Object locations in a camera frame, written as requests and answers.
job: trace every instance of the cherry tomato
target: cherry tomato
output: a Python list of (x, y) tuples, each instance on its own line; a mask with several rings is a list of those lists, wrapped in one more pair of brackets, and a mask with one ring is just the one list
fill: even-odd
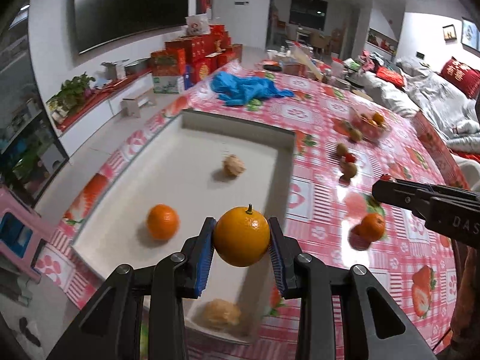
[(357, 157), (355, 157), (352, 153), (347, 153), (347, 154), (345, 154), (345, 162), (356, 163), (357, 162)]

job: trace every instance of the gift box stack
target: gift box stack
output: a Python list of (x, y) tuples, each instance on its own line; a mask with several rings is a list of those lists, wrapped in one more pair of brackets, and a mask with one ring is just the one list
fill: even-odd
[(161, 50), (150, 54), (154, 93), (182, 93), (185, 90), (185, 50)]
[(232, 59), (242, 60), (242, 45), (231, 45), (222, 24), (210, 25), (210, 34), (184, 36), (165, 42), (152, 56), (155, 93), (181, 93)]

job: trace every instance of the white tray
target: white tray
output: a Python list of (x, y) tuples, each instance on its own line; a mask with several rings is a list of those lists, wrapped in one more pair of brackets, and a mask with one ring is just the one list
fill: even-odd
[[(219, 219), (236, 206), (248, 206), (266, 218), (285, 218), (295, 135), (288, 130), (242, 119), (185, 110), (165, 126), (128, 165), (85, 220), (74, 250), (100, 277), (120, 264), (135, 269), (156, 265), (198, 235), (205, 218)], [(246, 171), (236, 179), (223, 175), (222, 161), (236, 154)], [(156, 204), (173, 207), (180, 228), (168, 242), (155, 241), (146, 229)], [(236, 268), (214, 254), (207, 288), (199, 299), (184, 299), (185, 325), (208, 335), (250, 344), (268, 305), (274, 284), (268, 254), (249, 268)], [(220, 298), (237, 303), (239, 326), (227, 332), (197, 324), (201, 307)]]

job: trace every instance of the picture frame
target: picture frame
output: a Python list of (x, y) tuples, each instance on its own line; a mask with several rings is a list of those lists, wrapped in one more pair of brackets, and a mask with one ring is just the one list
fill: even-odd
[(463, 18), (461, 42), (467, 47), (478, 50), (479, 31), (473, 21)]
[(454, 41), (457, 39), (457, 32), (453, 24), (443, 27), (443, 39), (445, 41)]

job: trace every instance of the dining table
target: dining table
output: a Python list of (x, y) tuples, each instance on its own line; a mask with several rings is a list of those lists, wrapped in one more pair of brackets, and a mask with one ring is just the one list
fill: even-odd
[[(277, 88), (289, 89), (294, 96), (271, 98), (261, 105), (256, 102), (228, 107), (212, 91), (212, 76), (199, 82), (149, 119), (112, 154), (67, 210), (52, 240), (40, 252), (35, 268), (59, 285), (81, 309), (102, 281), (75, 254), (71, 242), (102, 193), (123, 171), (128, 171), (128, 164), (140, 150), (183, 109), (232, 116), (296, 133), (284, 234), (296, 238), (304, 252), (329, 266), (367, 267), (434, 348), (449, 329), (457, 298), (451, 241), (427, 230), (424, 221), (410, 211), (377, 204), (371, 198), (372, 185), (382, 174), (419, 183), (465, 185), (457, 165), (448, 157), (450, 153), (426, 119), (421, 114), (413, 120), (403, 119), (349, 91), (298, 76), (244, 69), (237, 61), (221, 70), (240, 77), (270, 79)], [(377, 143), (352, 142), (345, 128), (352, 107), (362, 113), (381, 113), (391, 133)], [(344, 143), (357, 159), (358, 172), (349, 183), (341, 180), (340, 159), (335, 154), (338, 143)], [(368, 248), (359, 247), (351, 229), (369, 212), (384, 217), (385, 236)], [(415, 298), (414, 276), (418, 280), (420, 275), (428, 277), (424, 283), (430, 292), (427, 310), (419, 308)], [(333, 305), (337, 358), (341, 359), (344, 344), (338, 298), (333, 298)], [(189, 356), (294, 359), (299, 315), (299, 299), (282, 299), (274, 287), (253, 344), (232, 344), (188, 333)]]

